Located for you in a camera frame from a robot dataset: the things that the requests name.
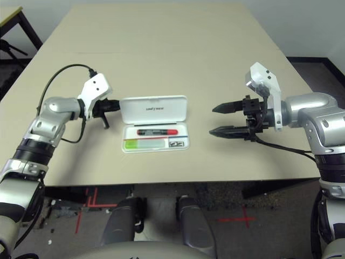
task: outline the gray floor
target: gray floor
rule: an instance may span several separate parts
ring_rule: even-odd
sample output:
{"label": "gray floor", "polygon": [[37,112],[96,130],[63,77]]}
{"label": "gray floor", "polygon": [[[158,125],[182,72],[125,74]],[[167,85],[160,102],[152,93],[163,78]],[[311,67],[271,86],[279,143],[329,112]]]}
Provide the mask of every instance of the gray floor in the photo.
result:
{"label": "gray floor", "polygon": [[[147,185],[148,217],[143,233],[135,240],[155,240],[182,243],[180,226],[176,221],[174,193],[180,188],[159,190],[159,186]],[[245,222],[218,222],[219,219],[242,218],[243,209],[204,209],[214,232],[218,258],[312,258],[309,244],[309,220],[317,181],[279,192],[281,203],[276,208],[247,208],[247,217],[253,217],[249,227]],[[76,216],[58,217],[58,211],[46,222],[43,229],[33,230],[15,251],[14,255],[34,252],[41,258],[68,258],[97,247],[110,213],[84,211],[79,232],[75,234]]]}
{"label": "gray floor", "polygon": [[[323,64],[293,63],[315,92],[333,95],[345,108],[345,88]],[[189,194],[198,199],[215,234],[218,258],[312,258],[309,224],[318,182],[310,182],[280,192],[244,200],[240,191],[250,182],[182,183],[136,185],[134,194],[148,198],[148,218],[143,233],[136,240],[181,243],[181,231],[175,219],[175,198]],[[112,195],[115,202],[123,194]],[[219,222],[219,219],[244,217],[245,222]],[[83,208],[79,231],[78,217],[69,210],[54,210],[43,229],[33,230],[15,250],[14,255],[37,253],[40,258],[68,258],[99,246],[110,213]]]}

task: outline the beige table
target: beige table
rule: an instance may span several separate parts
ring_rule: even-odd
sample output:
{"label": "beige table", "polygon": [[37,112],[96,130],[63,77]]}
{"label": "beige table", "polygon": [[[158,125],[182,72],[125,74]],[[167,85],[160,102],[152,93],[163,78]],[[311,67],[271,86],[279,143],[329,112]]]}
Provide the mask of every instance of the beige table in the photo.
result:
{"label": "beige table", "polygon": [[[124,154],[120,112],[89,121],[79,144],[61,142],[45,178],[49,186],[145,182],[238,181],[311,178],[319,175],[303,156],[208,131],[245,125],[245,117],[215,114],[226,101],[255,94],[244,85],[254,62],[279,80],[282,97],[311,92],[283,53],[241,4],[76,5],[0,103],[0,164],[10,158],[31,120],[49,78],[62,66],[84,63],[102,72],[110,99],[183,94],[188,97],[186,151]],[[88,79],[83,68],[61,74],[49,96],[77,97]],[[76,139],[81,121],[69,122],[64,137]],[[262,139],[308,149],[302,129],[273,129]]]}

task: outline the silver robot arm segment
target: silver robot arm segment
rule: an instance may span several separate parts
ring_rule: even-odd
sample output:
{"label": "silver robot arm segment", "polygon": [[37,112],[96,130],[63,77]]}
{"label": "silver robot arm segment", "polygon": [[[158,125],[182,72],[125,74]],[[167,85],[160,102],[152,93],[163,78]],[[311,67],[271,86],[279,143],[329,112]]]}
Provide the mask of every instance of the silver robot arm segment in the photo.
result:
{"label": "silver robot arm segment", "polygon": [[78,99],[53,97],[43,104],[0,174],[0,258],[13,251],[21,222],[33,219],[43,202],[43,178],[55,148],[70,120],[104,117],[104,112],[118,110],[106,97],[112,93],[103,74],[85,82]]}

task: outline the black cable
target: black cable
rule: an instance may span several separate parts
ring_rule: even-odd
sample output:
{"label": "black cable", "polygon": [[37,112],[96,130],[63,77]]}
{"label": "black cable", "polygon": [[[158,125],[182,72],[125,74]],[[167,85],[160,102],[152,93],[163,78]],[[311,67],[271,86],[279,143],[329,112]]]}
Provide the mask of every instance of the black cable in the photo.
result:
{"label": "black cable", "polygon": [[254,130],[258,130],[261,128],[261,126],[263,125],[264,123],[264,120],[265,120],[265,117],[267,115],[267,100],[268,100],[268,97],[263,97],[264,99],[264,108],[263,108],[263,113],[260,117],[260,120],[259,122],[257,123],[257,125],[255,126],[255,129]]}
{"label": "black cable", "polygon": [[55,77],[57,77],[59,75],[59,73],[63,72],[63,70],[66,70],[66,69],[69,69],[70,67],[73,67],[73,66],[81,66],[81,67],[85,67],[88,69],[89,71],[89,75],[90,75],[90,78],[93,77],[95,74],[97,74],[97,72],[95,72],[91,67],[87,66],[87,65],[84,65],[84,64],[71,64],[71,65],[67,65],[67,66],[64,66],[62,69],[59,69],[53,76],[52,78],[48,81],[48,83],[46,84],[46,86],[44,87],[44,90],[42,92],[42,95],[40,97],[40,100],[39,100],[39,103],[38,103],[38,106],[37,106],[37,113],[36,113],[36,116],[39,116],[39,113],[41,112],[41,107],[42,107],[42,103],[43,103],[43,99],[45,97],[45,94],[50,86],[50,84],[53,82],[53,80],[55,79]]}
{"label": "black cable", "polygon": [[38,255],[30,253],[25,255],[20,255],[16,257],[15,259],[39,259]]}
{"label": "black cable", "polygon": [[42,201],[39,205],[39,208],[30,224],[30,226],[27,228],[27,230],[25,231],[25,233],[20,237],[20,239],[18,239],[18,241],[16,242],[16,245],[15,245],[15,249],[17,248],[17,246],[20,245],[20,243],[22,243],[22,241],[26,238],[26,236],[29,234],[29,232],[32,230],[32,228],[35,226],[38,218],[39,218],[39,215],[41,214],[42,212],[42,209],[43,209],[43,203],[44,203],[44,197],[42,196]]}
{"label": "black cable", "polygon": [[82,136],[84,134],[85,126],[86,126],[86,117],[83,116],[82,117],[82,122],[81,122],[81,131],[80,131],[79,139],[77,139],[76,141],[73,141],[73,140],[68,140],[68,139],[61,138],[61,140],[64,140],[64,141],[66,141],[68,143],[73,143],[73,144],[78,143],[81,140],[81,138],[82,138]]}
{"label": "black cable", "polygon": [[268,146],[268,147],[273,147],[273,148],[277,148],[277,149],[293,152],[293,153],[296,153],[296,154],[304,155],[307,158],[312,159],[315,162],[315,159],[312,156],[306,154],[306,153],[311,153],[311,151],[304,151],[304,150],[301,150],[301,149],[290,148],[290,147],[285,147],[285,146],[281,146],[281,145],[277,145],[277,144],[273,144],[273,143],[268,143],[268,142],[265,142],[262,139],[260,139],[258,136],[256,136],[256,142],[259,143],[259,144]]}
{"label": "black cable", "polygon": [[321,259],[322,256],[322,249],[320,243],[320,235],[319,235],[319,202],[322,199],[322,191],[319,190],[313,205],[312,215],[310,219],[310,244],[313,259]]}

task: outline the floor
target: floor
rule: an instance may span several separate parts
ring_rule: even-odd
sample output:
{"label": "floor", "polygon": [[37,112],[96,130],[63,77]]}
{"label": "floor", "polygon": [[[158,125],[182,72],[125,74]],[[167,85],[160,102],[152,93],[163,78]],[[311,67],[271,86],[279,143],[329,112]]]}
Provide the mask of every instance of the floor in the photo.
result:
{"label": "floor", "polygon": [[[313,91],[327,92],[345,108],[345,88],[323,64],[293,63]],[[319,189],[317,181],[279,192],[243,199],[241,190],[251,182],[179,183],[89,187],[89,202],[54,200],[54,210],[30,232],[13,256],[37,253],[40,258],[69,258],[97,247],[111,208],[97,204],[118,203],[131,189],[136,196],[148,198],[148,217],[143,233],[136,240],[181,243],[175,217],[176,197],[188,194],[197,199],[217,242],[218,258],[295,258],[309,259],[311,207]],[[49,212],[45,208],[42,215]]]}

